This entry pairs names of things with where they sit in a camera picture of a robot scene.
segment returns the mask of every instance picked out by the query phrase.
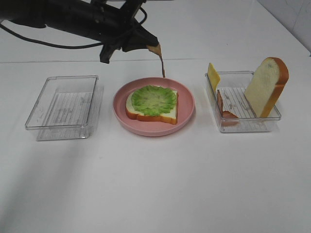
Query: black cable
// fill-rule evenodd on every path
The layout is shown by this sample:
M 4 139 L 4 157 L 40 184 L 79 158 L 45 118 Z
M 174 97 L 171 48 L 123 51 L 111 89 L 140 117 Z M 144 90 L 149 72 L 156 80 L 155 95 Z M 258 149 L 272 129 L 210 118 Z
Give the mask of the black cable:
M 113 40 L 122 38 L 125 35 L 131 33 L 133 30 L 135 30 L 138 26 L 142 25 L 146 21 L 146 19 L 147 19 L 147 12 L 143 8 L 141 8 L 141 7 L 140 7 L 140 10 L 144 13 L 144 19 L 137 26 L 132 27 L 131 29 L 125 31 L 121 35 L 113 38 Z M 28 41 L 28 42 L 32 42 L 32 43 L 36 43 L 36 44 L 41 44 L 41 45 L 45 45 L 45 46 L 59 48 L 59 49 L 79 50 L 79 49 L 87 49 L 87 48 L 92 48 L 92 47 L 103 45 L 103 42 L 99 42 L 99 43 L 95 43 L 95 44 L 89 44 L 89 45 L 81 45 L 81 46 L 57 45 L 57 44 L 52 44 L 52 43 L 48 43 L 48 42 L 41 41 L 41 40 L 35 40 L 35 39 L 24 37 L 24 36 L 14 32 L 14 31 L 12 31 L 11 29 L 5 27 L 4 25 L 2 25 L 2 23 L 0 23 L 0 28 L 5 30 L 9 34 L 11 34 L 13 36 L 16 36 L 19 39 L 22 39 L 22 40 L 25 40 L 25 41 Z

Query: bread slice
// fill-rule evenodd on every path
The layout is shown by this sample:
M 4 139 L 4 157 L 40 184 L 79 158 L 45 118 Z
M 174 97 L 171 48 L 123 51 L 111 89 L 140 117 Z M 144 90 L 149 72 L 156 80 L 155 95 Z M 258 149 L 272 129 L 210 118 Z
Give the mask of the bread slice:
M 176 105 L 169 113 L 161 113 L 159 116 L 148 116 L 145 115 L 142 112 L 136 111 L 134 107 L 132 106 L 132 95 L 134 92 L 129 94 L 126 100 L 126 115 L 130 119 L 136 119 L 140 121 L 159 121 L 159 122 L 165 122 L 170 124 L 177 124 L 177 103 L 178 103 L 178 92 L 173 90 L 174 94 L 177 97 Z
M 284 62 L 268 57 L 256 69 L 244 95 L 256 117 L 268 117 L 289 78 Z

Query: toast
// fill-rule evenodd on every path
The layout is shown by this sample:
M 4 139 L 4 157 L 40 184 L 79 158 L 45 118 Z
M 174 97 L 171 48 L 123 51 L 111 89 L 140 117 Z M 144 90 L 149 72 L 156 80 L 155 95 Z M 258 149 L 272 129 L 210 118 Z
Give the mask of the toast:
M 244 92 L 256 117 L 268 117 L 288 78 L 288 69 L 281 59 L 268 57 L 263 60 Z
M 159 87 L 159 86 L 145 86 L 143 88 L 161 88 L 161 89 L 168 89 L 168 88 L 163 88 L 163 87 Z M 129 96 L 127 97 L 126 100 L 126 107 L 125 107 L 125 112 L 126 115 L 130 118 L 130 119 L 136 119 L 139 121 L 158 121 L 158 122 L 165 122 L 165 123 L 170 123 L 170 124 L 177 124 L 177 103 L 178 103 L 178 92 L 175 90 L 167 90 L 168 92 L 170 92 L 168 95 L 172 95 L 174 102 L 170 104 L 170 108 L 167 109 L 165 112 L 161 112 L 156 110 L 155 113 L 150 112 L 150 108 L 151 106 L 146 106 L 147 110 L 139 110 L 137 109 L 137 107 L 135 106 L 135 103 L 133 100 L 133 95 L 135 95 L 135 92 L 132 92 L 129 94 Z M 163 103 L 163 99 L 159 98 L 158 96 L 153 96 L 153 99 L 149 101 L 153 102 L 153 105 L 157 105 L 157 104 L 162 104 Z

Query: plastic tray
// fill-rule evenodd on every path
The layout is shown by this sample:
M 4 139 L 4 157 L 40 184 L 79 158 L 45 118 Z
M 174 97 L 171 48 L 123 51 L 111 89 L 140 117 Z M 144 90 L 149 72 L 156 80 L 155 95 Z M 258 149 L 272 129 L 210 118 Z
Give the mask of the plastic tray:
M 223 118 L 217 103 L 217 93 L 212 90 L 209 77 L 207 78 L 207 95 L 215 115 L 220 132 L 269 132 L 273 130 L 281 114 L 274 106 L 268 117 L 256 117 L 251 106 L 244 96 L 244 91 L 250 83 L 254 72 L 252 71 L 228 71 L 218 72 L 221 77 L 217 90 L 223 98 L 223 111 L 229 111 L 238 118 Z
M 102 102 L 97 76 L 50 77 L 25 123 L 37 141 L 88 138 Z

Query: yellow cheese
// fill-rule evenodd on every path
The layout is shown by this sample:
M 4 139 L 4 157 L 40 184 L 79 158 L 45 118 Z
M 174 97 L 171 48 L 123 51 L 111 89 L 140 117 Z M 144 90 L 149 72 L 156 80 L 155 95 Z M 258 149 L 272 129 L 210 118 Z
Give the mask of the yellow cheese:
M 217 71 L 215 70 L 212 63 L 209 63 L 209 65 L 208 65 L 207 75 L 208 75 L 210 84 L 213 88 L 213 91 L 216 93 L 216 87 L 217 87 L 218 83 L 220 82 L 220 76 L 217 73 Z

